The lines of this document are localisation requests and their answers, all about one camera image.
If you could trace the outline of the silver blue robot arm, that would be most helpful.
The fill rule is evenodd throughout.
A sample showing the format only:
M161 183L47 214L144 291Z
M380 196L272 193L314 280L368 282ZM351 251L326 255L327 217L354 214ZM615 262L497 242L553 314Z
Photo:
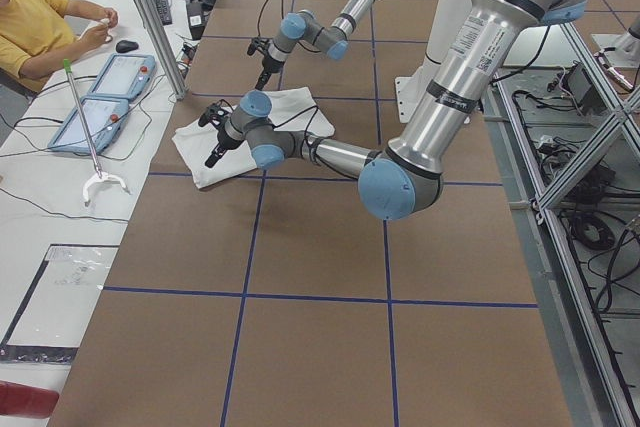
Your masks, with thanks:
M251 48L263 56L255 87L233 108L210 105L200 126L216 130L217 142L206 165L247 146L259 169L289 158L307 160L355 180L365 208L382 220L398 220L433 205L443 189L442 158L465 121L477 108L495 72L519 35L581 17L586 0L469 0L453 24L452 37L435 71L418 69L399 79L398 117L403 129L381 150L371 150L313 133L289 131L272 121L265 92L295 46L307 42L332 59L344 56L350 35L377 0L349 0L330 26L314 14L287 14L278 33L256 38Z
M376 1L345 0L335 19L327 25L322 23L327 16L317 17L308 8L289 12L280 21L279 30L273 37L253 37L247 53L263 55L262 71L255 88L264 89L272 75L281 73L295 46L302 42L333 60L341 59L347 51L349 37Z

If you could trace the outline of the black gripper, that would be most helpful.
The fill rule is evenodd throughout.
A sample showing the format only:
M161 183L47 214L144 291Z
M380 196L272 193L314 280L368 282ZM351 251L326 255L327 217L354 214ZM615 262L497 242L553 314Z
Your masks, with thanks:
M204 162L207 168L213 168L229 150L237 149L246 137L246 125L250 122L249 114L217 114L215 126L218 130L218 144Z
M281 72L284 64L285 53L275 44L270 44L264 53L262 61L263 70L256 81L255 89L262 91L269 82L271 76Z

